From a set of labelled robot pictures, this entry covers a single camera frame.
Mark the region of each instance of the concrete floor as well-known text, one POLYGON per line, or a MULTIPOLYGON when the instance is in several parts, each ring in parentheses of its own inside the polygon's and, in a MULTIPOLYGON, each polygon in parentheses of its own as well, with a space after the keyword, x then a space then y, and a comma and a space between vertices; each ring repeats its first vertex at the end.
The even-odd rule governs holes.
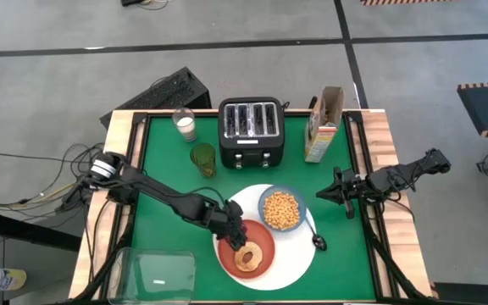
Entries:
MULTIPOLYGON (((342 2, 352 37, 488 33, 488 1, 342 2)), ((332 0, 172 0, 154 12, 118 0, 0 0, 0 51, 340 37, 332 0)), ((455 92, 457 84, 488 81, 488 41, 354 47, 369 106, 387 109, 401 162, 437 147, 453 164, 410 194, 430 279, 488 284, 488 180, 474 166, 488 139, 478 137, 455 92)), ((210 89, 215 107, 227 97, 266 95, 303 108, 326 85, 344 86, 347 108, 358 106, 342 45, 0 58, 0 152, 61 158, 73 143, 103 141, 97 118, 183 66, 210 89)), ((0 157, 0 202, 35 194, 58 166, 0 157)), ((58 186, 71 178, 65 169, 58 186)), ((61 230, 79 235, 79 215, 61 230)), ((73 253, 36 251, 54 258, 58 282, 12 304, 66 298, 73 253)))

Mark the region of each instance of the glass of milk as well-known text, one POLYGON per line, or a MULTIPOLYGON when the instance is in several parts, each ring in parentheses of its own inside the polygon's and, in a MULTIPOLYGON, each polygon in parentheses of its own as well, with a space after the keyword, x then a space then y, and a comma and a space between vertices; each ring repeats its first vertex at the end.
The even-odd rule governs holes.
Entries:
POLYGON ((195 140, 195 115, 191 109, 176 109, 173 113, 173 122, 186 141, 195 140))

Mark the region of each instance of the black floor stripe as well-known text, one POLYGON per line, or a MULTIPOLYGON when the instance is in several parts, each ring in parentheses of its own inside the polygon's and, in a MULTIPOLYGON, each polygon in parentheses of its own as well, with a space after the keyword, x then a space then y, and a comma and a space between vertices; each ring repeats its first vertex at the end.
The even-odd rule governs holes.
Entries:
POLYGON ((398 43, 398 42, 460 42, 460 41, 488 40, 488 34, 347 38, 344 37, 344 32, 349 33, 348 31, 343 31, 342 38, 303 38, 303 39, 262 40, 262 41, 243 41, 243 42, 197 42, 197 43, 181 43, 181 44, 165 44, 165 45, 100 47, 100 48, 74 47, 74 48, 59 48, 59 49, 39 49, 39 50, 14 50, 14 51, 10 50, 10 51, 0 51, 0 57, 208 50, 208 49, 240 48, 240 47, 328 46, 328 45, 336 45, 342 43, 346 45, 348 43, 349 44, 375 44, 375 43, 398 43))
POLYGON ((488 40, 488 34, 462 34, 462 35, 430 35, 430 36, 394 36, 394 37, 364 37, 352 38, 352 43, 396 43, 396 42, 462 42, 488 40))
POLYGON ((359 72, 359 66, 357 64, 357 57, 355 56, 355 50, 353 49, 352 40, 349 35, 349 27, 347 25, 346 15, 344 14, 344 8, 342 7, 341 0, 334 1, 336 6, 336 14, 338 15, 338 23, 340 24, 340 30, 342 33, 342 40, 344 47, 346 48, 349 69, 352 73, 353 83, 357 88, 359 106, 361 108, 368 108, 369 103, 366 99, 366 94, 364 94, 363 80, 361 79, 361 73, 359 72))
POLYGON ((324 46, 342 43, 340 38, 318 39, 287 39, 244 42, 199 42, 166 45, 147 45, 132 47, 77 47, 63 49, 43 50, 18 50, 0 51, 0 57, 17 56, 46 56, 46 55, 72 55, 72 54, 104 54, 104 53, 131 53, 131 52, 155 52, 155 51, 181 51, 181 50, 205 50, 238 47, 290 47, 290 46, 324 46))

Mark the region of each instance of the green tabletop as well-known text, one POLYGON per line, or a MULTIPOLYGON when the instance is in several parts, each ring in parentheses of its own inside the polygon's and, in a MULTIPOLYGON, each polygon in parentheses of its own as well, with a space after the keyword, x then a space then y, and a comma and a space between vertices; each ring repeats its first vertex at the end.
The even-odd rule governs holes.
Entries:
MULTIPOLYGON (((308 271, 293 284, 276 291, 257 291, 238 284, 219 264, 212 235, 182 221, 166 205, 141 195, 136 212, 133 247, 139 249, 188 250, 197 264, 196 301, 284 301, 284 300, 373 300, 374 288, 363 227, 356 205, 354 219, 345 209, 315 197, 333 181, 333 168, 351 167, 345 126, 320 164, 304 162, 304 127, 308 117, 286 117, 286 146, 280 166, 269 169, 227 169, 219 161, 217 117, 197 118, 197 139, 188 143, 170 117, 154 117, 149 129, 144 169, 172 188, 186 192, 211 186, 229 198, 255 184, 281 184, 298 189, 304 196, 318 233, 328 243, 326 252, 316 251, 308 271), (201 142, 216 148, 217 174, 201 176, 190 160, 191 148, 201 142)), ((204 195, 216 198, 207 192, 204 195)))

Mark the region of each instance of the red plate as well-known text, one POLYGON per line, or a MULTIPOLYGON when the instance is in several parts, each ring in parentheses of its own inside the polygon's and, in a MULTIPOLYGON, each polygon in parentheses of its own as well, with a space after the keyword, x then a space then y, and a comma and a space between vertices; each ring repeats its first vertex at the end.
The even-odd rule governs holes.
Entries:
POLYGON ((225 240, 218 241, 218 255, 221 265, 230 275, 240 279, 253 279, 262 275, 269 269, 275 259, 275 240, 270 235, 269 229, 257 221, 243 220, 246 226, 247 241, 255 242, 263 252, 263 260, 252 272, 240 271, 235 265, 235 251, 225 240))

